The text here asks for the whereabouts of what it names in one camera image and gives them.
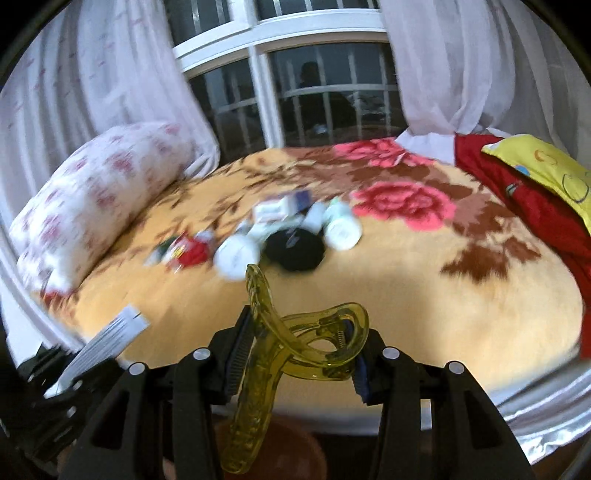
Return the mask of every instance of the floral blanket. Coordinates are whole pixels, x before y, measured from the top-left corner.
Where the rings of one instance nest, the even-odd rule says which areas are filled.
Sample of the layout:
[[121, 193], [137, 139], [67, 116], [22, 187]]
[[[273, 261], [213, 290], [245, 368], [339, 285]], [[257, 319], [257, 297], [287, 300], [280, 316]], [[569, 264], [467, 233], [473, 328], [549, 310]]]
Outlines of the floral blanket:
[[[267, 268], [282, 315], [357, 301], [390, 345], [427, 364], [460, 360], [488, 388], [543, 369], [577, 342], [582, 301], [560, 259], [473, 177], [392, 139], [265, 150], [172, 185], [50, 311], [91, 338], [132, 304], [151, 326], [126, 357], [176, 362], [235, 322], [246, 288], [211, 262], [177, 273], [146, 267], [151, 250], [205, 228], [222, 241], [256, 202], [296, 188], [350, 201], [363, 237], [349, 251], [327, 250], [312, 273]], [[302, 382], [284, 379], [275, 404], [362, 408], [349, 382]]]

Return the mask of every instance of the red cloth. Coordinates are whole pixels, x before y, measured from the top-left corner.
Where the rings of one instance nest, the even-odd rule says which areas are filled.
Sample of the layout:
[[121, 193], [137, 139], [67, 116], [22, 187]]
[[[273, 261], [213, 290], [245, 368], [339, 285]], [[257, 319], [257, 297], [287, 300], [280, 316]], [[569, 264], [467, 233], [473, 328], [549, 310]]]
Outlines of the red cloth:
[[[556, 253], [570, 269], [586, 304], [581, 332], [581, 356], [591, 358], [591, 237], [571, 207], [542, 185], [498, 158], [480, 150], [500, 138], [493, 135], [457, 135], [456, 167], [473, 175], [505, 202], [530, 231]], [[506, 188], [517, 184], [510, 196]]]

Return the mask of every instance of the white floral pillow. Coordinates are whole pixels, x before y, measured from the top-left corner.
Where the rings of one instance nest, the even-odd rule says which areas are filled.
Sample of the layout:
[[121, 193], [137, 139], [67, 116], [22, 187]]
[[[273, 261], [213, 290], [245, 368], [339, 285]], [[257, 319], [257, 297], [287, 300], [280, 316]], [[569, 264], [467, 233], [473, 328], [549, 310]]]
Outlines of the white floral pillow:
[[76, 150], [13, 221], [31, 290], [69, 294], [119, 234], [194, 160], [179, 125], [113, 127]]

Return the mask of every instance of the white window frame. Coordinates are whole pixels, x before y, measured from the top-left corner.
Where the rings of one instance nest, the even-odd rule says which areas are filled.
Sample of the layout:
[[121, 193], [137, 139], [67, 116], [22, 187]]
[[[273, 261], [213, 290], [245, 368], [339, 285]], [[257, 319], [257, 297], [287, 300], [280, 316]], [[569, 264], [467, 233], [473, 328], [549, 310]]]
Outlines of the white window frame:
[[258, 21], [255, 0], [228, 0], [229, 23], [174, 48], [188, 79], [234, 61], [248, 59], [265, 143], [285, 143], [268, 53], [321, 43], [387, 43], [381, 12], [369, 8], [306, 11]]

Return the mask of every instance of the white sheer curtain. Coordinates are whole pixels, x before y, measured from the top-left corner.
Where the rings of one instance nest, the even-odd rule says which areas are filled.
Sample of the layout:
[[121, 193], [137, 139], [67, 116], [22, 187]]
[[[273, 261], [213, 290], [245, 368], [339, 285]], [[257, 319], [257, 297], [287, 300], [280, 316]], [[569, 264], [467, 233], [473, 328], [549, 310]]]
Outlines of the white sheer curtain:
[[172, 52], [161, 0], [74, 0], [46, 26], [0, 94], [5, 226], [75, 149], [114, 125], [172, 120], [205, 175], [219, 147]]
[[454, 133], [530, 133], [591, 166], [591, 87], [521, 0], [381, 2], [409, 129], [399, 142], [453, 163]]

